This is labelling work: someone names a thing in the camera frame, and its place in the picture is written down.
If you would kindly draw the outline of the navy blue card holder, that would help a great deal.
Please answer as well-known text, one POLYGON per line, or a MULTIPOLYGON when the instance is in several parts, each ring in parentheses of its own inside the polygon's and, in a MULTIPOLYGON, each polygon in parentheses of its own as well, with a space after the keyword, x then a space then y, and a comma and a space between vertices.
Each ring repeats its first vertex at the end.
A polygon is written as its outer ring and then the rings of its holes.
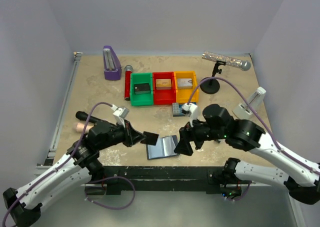
POLYGON ((176 135, 158 138, 155 145, 146 145, 147 159, 155 160, 177 156, 178 153, 175 153, 177 144, 178 138, 176 135))

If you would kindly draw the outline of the black VIP card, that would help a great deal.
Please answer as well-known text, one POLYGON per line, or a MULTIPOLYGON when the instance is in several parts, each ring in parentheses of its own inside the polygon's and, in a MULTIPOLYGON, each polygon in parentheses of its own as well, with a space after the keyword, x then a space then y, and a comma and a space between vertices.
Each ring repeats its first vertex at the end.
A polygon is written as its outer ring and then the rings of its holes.
POLYGON ((157 144, 159 134, 153 132, 143 132, 144 139, 141 141, 142 144, 155 146, 157 144))

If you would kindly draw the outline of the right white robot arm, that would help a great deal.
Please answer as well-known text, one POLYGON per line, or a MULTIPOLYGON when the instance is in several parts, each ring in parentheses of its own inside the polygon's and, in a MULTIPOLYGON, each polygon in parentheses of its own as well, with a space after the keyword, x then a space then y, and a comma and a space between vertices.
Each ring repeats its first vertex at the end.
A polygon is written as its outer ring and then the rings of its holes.
POLYGON ((203 110, 203 121, 198 119, 196 104, 185 103, 182 113, 189 117, 189 122, 179 129, 176 154, 191 156, 191 142, 199 150, 206 141, 224 140, 234 149, 249 152, 273 164, 273 167, 265 167, 229 158, 220 175, 221 183, 258 182, 285 189, 303 204, 313 205, 320 200, 320 165, 281 145, 259 125, 247 119, 233 118, 218 104, 208 105, 203 110))

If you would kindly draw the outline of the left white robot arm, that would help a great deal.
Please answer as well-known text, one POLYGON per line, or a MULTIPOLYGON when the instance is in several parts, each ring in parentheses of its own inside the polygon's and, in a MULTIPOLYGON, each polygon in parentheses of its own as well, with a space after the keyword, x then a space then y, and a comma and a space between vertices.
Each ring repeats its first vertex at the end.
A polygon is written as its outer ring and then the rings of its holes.
POLYGON ((104 167, 98 160, 101 150, 117 144, 132 147, 146 138, 145 133, 135 130, 127 120, 124 125, 104 120, 97 122, 36 179, 18 189, 8 188, 3 192, 7 212, 2 226, 6 226, 7 217, 12 217, 16 227, 32 226, 50 202, 74 187, 103 179, 104 167))

